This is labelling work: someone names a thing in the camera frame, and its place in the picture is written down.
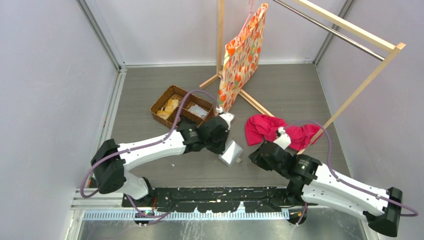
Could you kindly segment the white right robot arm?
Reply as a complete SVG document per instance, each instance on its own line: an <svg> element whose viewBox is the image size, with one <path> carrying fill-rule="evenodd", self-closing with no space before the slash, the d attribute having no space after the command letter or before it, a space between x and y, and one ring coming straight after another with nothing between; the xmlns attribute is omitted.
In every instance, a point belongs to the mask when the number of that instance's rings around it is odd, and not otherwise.
<svg viewBox="0 0 424 240"><path fill-rule="evenodd" d="M289 181L282 195L291 205L326 206L367 222L377 233L397 237L403 198L400 189L372 187L343 174L336 179L318 159L292 155L274 142L263 142L248 157L258 167Z"/></svg>

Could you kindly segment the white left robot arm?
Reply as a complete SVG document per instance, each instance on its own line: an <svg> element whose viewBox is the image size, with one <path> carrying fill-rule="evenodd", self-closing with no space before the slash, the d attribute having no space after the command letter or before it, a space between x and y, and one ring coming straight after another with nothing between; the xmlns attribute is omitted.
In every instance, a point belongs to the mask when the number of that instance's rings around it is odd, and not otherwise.
<svg viewBox="0 0 424 240"><path fill-rule="evenodd" d="M98 192L123 193L141 207L148 207L154 199L152 186L145 177L130 171L154 160L203 149L223 154L234 118L229 112L220 113L200 126L182 124L168 134L139 142L117 144L114 139L106 140L91 160Z"/></svg>

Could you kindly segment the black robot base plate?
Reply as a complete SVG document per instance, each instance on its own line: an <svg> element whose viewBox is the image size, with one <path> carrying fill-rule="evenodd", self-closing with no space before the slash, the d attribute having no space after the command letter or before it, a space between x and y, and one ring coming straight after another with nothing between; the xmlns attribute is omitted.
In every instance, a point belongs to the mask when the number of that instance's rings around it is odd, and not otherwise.
<svg viewBox="0 0 424 240"><path fill-rule="evenodd" d="M160 212L234 213L244 208L247 213L279 212L282 208L304 203L288 198L285 187L157 187L146 201L134 201L138 208L155 207Z"/></svg>

